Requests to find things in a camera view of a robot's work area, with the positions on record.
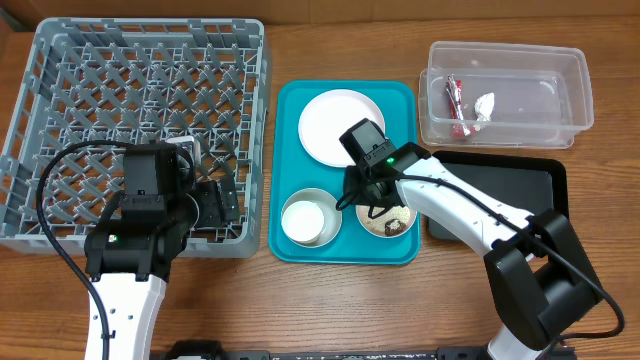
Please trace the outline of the grey bowl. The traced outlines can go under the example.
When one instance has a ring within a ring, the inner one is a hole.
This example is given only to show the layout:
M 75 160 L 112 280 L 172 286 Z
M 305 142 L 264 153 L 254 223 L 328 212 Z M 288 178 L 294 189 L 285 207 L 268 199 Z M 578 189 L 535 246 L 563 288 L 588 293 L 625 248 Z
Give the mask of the grey bowl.
M 286 200 L 282 207 L 281 219 L 284 210 L 297 201 L 311 201 L 321 208 L 325 218 L 324 229 L 316 241 L 310 244 L 299 244 L 286 237 L 294 244 L 304 248 L 319 248 L 329 244 L 338 235 L 342 225 L 342 213 L 335 208 L 336 199 L 327 191 L 318 188 L 299 190 Z

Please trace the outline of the brown food scrap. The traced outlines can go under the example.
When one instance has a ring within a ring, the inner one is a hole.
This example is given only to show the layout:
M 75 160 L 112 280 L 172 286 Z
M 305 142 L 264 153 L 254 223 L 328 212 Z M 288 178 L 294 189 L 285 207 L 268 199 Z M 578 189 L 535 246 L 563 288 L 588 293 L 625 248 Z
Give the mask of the brown food scrap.
M 385 223 L 384 233 L 387 237 L 402 234 L 406 229 L 406 223 L 400 219 L 391 219 Z

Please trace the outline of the white cup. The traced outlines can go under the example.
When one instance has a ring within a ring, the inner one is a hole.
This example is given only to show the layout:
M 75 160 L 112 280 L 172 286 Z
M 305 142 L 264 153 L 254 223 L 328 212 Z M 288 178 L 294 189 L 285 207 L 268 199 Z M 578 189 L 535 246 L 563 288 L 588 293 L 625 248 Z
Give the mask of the white cup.
M 311 201 L 297 201 L 290 204 L 282 215 L 281 225 L 285 235 L 299 244 L 316 241 L 324 229 L 324 214 Z

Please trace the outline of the large white round plate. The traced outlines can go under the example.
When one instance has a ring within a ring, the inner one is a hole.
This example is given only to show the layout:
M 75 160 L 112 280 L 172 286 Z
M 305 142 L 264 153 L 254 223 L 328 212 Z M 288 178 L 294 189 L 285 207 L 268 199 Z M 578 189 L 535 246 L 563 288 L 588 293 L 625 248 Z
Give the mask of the large white round plate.
M 314 97 L 303 109 L 299 139 L 307 153 L 321 164 L 344 168 L 354 162 L 339 137 L 363 119 L 371 120 L 385 132 L 384 116 L 373 100 L 354 90 L 329 90 Z

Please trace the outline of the red foil snack wrapper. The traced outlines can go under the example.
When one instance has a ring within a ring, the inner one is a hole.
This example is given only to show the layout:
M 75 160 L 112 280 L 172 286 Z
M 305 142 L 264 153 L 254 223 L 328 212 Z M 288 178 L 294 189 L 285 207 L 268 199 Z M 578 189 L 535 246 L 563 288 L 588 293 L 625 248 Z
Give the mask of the red foil snack wrapper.
M 445 89 L 449 96 L 450 109 L 456 122 L 452 125 L 452 136 L 454 138 L 464 138 L 471 134 L 471 130 L 463 124 L 464 116 L 462 111 L 461 82 L 453 75 L 447 77 Z

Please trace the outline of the white napkin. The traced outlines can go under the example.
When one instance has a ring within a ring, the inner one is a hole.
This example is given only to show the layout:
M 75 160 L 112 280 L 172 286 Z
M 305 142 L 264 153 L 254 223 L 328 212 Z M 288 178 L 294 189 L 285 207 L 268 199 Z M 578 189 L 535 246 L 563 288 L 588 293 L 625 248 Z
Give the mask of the white napkin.
M 474 111 L 479 122 L 490 122 L 495 107 L 495 94 L 493 92 L 481 95 L 475 102 Z

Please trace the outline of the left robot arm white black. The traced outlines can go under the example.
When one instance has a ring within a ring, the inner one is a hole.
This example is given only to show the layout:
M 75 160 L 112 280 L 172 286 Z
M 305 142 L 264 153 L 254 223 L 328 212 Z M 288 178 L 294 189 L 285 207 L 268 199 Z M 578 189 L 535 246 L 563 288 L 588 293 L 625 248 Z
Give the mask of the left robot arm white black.
M 146 359 L 172 261 L 196 228 L 239 219 L 231 176 L 200 182 L 195 157 L 175 144 L 132 145 L 123 156 L 124 188 L 87 236 L 86 272 L 98 299 L 85 356 L 109 343 L 110 359 Z M 107 329 L 97 322 L 106 320 Z

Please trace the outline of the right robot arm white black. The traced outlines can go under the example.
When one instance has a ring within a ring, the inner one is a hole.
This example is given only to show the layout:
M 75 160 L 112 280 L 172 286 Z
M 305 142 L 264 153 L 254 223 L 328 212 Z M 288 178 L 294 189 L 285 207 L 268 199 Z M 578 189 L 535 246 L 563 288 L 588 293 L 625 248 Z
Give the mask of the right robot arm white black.
M 363 119 L 339 141 L 347 167 L 337 208 L 404 206 L 443 226 L 482 257 L 499 333 L 489 359 L 543 359 L 562 332 L 601 300 L 601 283 L 569 220 L 496 200 L 461 180 L 415 143 L 395 147 Z

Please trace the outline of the black waste tray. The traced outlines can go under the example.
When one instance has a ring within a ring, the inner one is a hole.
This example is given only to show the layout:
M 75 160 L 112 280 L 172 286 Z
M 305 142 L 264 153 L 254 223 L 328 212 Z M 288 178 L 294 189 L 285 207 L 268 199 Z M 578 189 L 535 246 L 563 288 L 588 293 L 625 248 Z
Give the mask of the black waste tray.
M 552 208 L 569 215 L 566 170 L 557 160 L 444 150 L 433 156 L 452 174 L 499 201 L 534 214 Z

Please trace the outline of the grey plastic dish rack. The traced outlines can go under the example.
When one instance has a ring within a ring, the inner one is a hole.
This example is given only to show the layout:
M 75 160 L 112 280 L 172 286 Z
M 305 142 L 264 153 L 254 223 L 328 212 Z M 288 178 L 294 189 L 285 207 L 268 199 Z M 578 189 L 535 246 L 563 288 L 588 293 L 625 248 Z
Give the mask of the grey plastic dish rack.
M 2 244 L 52 252 L 35 192 L 41 171 L 65 147 L 82 144 L 52 173 L 45 213 L 60 244 L 78 255 L 124 186 L 124 145 L 193 135 L 202 152 L 198 178 L 232 176 L 240 217 L 193 231 L 185 255 L 252 256 L 260 244 L 271 59 L 256 19 L 42 21 L 3 136 Z

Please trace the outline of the clear plastic storage bin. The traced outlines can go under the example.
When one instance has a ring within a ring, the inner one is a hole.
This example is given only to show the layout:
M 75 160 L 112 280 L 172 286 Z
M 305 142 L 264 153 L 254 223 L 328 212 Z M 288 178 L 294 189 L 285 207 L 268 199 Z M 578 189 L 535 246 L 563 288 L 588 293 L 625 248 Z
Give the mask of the clear plastic storage bin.
M 461 82 L 468 137 L 452 136 L 449 75 Z M 475 102 L 490 92 L 491 121 L 479 122 Z M 594 123 L 586 57 L 566 47 L 437 41 L 420 74 L 418 108 L 422 140 L 439 146 L 566 149 Z

